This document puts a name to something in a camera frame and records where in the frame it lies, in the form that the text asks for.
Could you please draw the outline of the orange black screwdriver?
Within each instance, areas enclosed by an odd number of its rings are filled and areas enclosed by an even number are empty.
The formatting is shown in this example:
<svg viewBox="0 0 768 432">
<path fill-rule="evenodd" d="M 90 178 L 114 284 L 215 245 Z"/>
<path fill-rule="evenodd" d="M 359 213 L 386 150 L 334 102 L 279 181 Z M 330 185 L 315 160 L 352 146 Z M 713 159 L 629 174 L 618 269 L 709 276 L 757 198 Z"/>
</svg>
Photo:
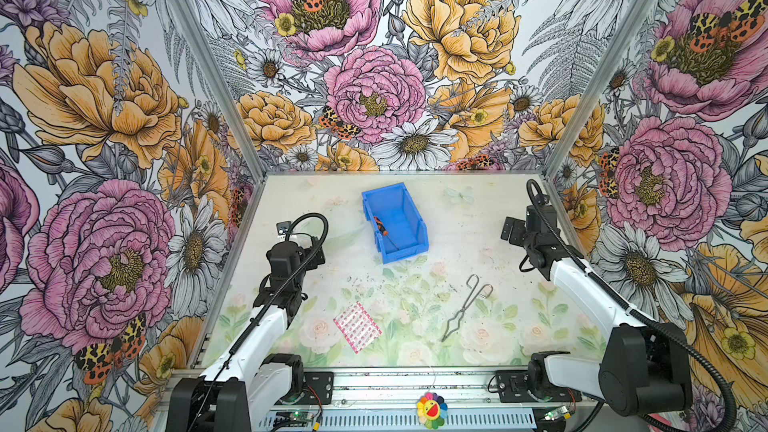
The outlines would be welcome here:
<svg viewBox="0 0 768 432">
<path fill-rule="evenodd" d="M 389 247 L 393 251 L 399 251 L 400 250 L 399 245 L 393 239 L 392 235 L 384 225 L 383 221 L 378 216 L 374 216 L 374 222 L 379 232 L 379 235 L 382 237 L 382 240 L 385 243 L 385 247 Z"/>
</svg>

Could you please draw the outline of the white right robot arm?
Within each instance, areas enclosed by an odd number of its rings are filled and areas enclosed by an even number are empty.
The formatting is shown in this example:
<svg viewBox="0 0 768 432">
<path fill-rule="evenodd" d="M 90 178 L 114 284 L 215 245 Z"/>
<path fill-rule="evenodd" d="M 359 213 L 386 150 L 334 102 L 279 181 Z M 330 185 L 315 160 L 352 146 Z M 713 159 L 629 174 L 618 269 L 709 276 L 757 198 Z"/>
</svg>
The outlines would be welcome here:
<svg viewBox="0 0 768 432">
<path fill-rule="evenodd" d="M 565 351 L 532 354 L 526 374 L 529 394 L 566 398 L 578 392 L 599 399 L 621 416 L 682 411 L 693 401 L 689 355 L 682 330 L 659 324 L 622 298 L 583 256 L 564 243 L 551 207 L 532 206 L 523 219 L 508 217 L 502 240 L 525 252 L 520 269 L 537 271 L 565 293 L 606 342 L 602 356 L 584 359 Z"/>
</svg>

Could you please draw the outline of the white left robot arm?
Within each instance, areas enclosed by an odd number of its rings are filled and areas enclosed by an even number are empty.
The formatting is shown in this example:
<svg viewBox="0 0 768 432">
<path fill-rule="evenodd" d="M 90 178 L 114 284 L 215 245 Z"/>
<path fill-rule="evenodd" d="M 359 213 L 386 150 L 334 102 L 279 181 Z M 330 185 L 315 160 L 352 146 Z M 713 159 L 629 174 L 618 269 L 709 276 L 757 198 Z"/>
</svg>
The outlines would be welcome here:
<svg viewBox="0 0 768 432">
<path fill-rule="evenodd" d="M 246 327 L 199 376 L 176 384 L 167 431 L 254 431 L 277 402 L 302 391 L 301 357 L 271 350 L 305 300 L 306 272 L 325 263 L 328 232 L 324 215 L 307 213 L 267 251 L 270 272 L 259 285 Z"/>
</svg>

